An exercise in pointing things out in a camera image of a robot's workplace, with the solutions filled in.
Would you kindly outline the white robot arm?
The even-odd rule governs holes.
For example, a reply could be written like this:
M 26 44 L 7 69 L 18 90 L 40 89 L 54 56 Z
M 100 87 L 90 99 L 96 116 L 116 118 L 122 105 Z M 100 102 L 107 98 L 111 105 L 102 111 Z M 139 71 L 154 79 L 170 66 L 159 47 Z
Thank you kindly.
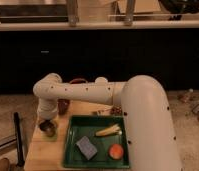
M 132 171 L 182 171 L 167 95 L 154 78 L 138 75 L 126 82 L 104 77 L 92 83 L 64 83 L 56 73 L 38 81 L 33 93 L 39 98 L 37 113 L 51 120 L 59 99 L 115 105 L 123 110 Z

